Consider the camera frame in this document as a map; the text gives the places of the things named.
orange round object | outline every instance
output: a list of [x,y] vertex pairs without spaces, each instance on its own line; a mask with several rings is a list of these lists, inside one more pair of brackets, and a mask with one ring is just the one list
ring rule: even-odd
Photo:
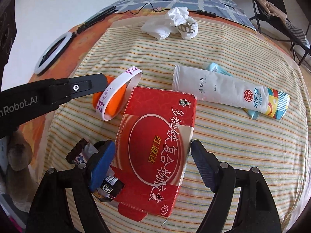
[[[114,77],[108,76],[108,75],[106,75],[106,78],[107,78],[108,85],[112,83],[112,81],[115,79]],[[110,116],[115,116],[117,114],[117,110],[119,109],[120,104],[122,103],[123,97],[125,95],[125,91],[126,91],[126,84],[124,84],[111,98],[105,110],[106,114]],[[96,109],[97,103],[102,94],[103,92],[98,92],[98,93],[93,94],[92,104],[93,104],[94,109]]]

metal bolt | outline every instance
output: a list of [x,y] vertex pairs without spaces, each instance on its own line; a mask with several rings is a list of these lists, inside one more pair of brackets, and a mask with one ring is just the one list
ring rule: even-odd
[[228,166],[229,166],[229,165],[228,165],[226,162],[221,162],[221,163],[220,163],[220,167],[221,167],[221,168],[228,168]]
[[258,169],[257,167],[253,167],[253,168],[252,168],[252,171],[253,171],[254,173],[259,173],[259,169]]
[[84,169],[84,168],[86,167],[86,163],[80,163],[80,164],[78,165],[78,167],[79,167],[80,169]]
[[55,168],[51,167],[50,169],[47,170],[48,174],[52,174],[55,171]]
[[74,90],[74,91],[78,91],[78,90],[79,90],[79,85],[77,85],[77,84],[74,85],[74,86],[73,86],[73,90]]

white wristband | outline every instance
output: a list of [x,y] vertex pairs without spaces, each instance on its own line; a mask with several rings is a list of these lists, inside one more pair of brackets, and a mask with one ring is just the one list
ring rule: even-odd
[[[115,78],[112,81],[112,83],[108,85],[106,90],[101,95],[96,106],[96,112],[101,115],[104,121],[109,121],[113,119],[114,117],[116,117],[117,114],[120,113],[120,111],[123,109],[125,104],[128,102],[131,96],[133,87],[136,87],[138,85],[141,77],[142,77],[142,71],[138,69],[137,67],[132,66],[131,68],[127,69],[124,73],[120,74],[117,78]],[[130,81],[130,83],[128,84],[126,88],[122,103],[119,109],[117,109],[116,114],[113,117],[110,116],[109,114],[105,114],[105,110],[111,98],[128,81]]]

black chair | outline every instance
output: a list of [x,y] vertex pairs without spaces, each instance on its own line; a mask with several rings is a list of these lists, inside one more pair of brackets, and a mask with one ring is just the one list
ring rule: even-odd
[[[267,0],[267,1],[273,3],[278,9],[280,9],[285,14],[287,14],[283,0]],[[255,3],[257,5],[259,14],[257,14]],[[265,22],[269,23],[271,26],[273,26],[275,29],[277,29],[278,31],[282,32],[285,36],[287,36],[290,39],[290,40],[283,40],[283,41],[291,43],[291,45],[292,45],[291,50],[293,51],[294,61],[296,61],[296,57],[295,57],[296,54],[295,54],[294,46],[295,45],[301,46],[305,51],[304,56],[302,57],[302,59],[299,61],[299,64],[298,64],[298,65],[301,65],[301,63],[304,61],[307,54],[311,53],[311,49],[308,49],[307,47],[305,47],[304,44],[301,43],[300,40],[298,40],[295,36],[293,36],[291,34],[291,32],[285,27],[285,25],[283,24],[283,22],[281,21],[281,19],[279,17],[267,15],[264,11],[264,8],[257,2],[257,0],[252,0],[252,4],[253,4],[255,16],[253,16],[249,20],[251,21],[251,20],[256,19],[259,33],[261,33],[259,21],[265,21]]]

box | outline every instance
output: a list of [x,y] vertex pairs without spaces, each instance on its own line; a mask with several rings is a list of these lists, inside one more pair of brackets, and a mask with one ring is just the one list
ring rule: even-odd
[[196,97],[135,87],[116,138],[111,168],[125,186],[115,198],[120,214],[141,221],[169,217],[186,168]]

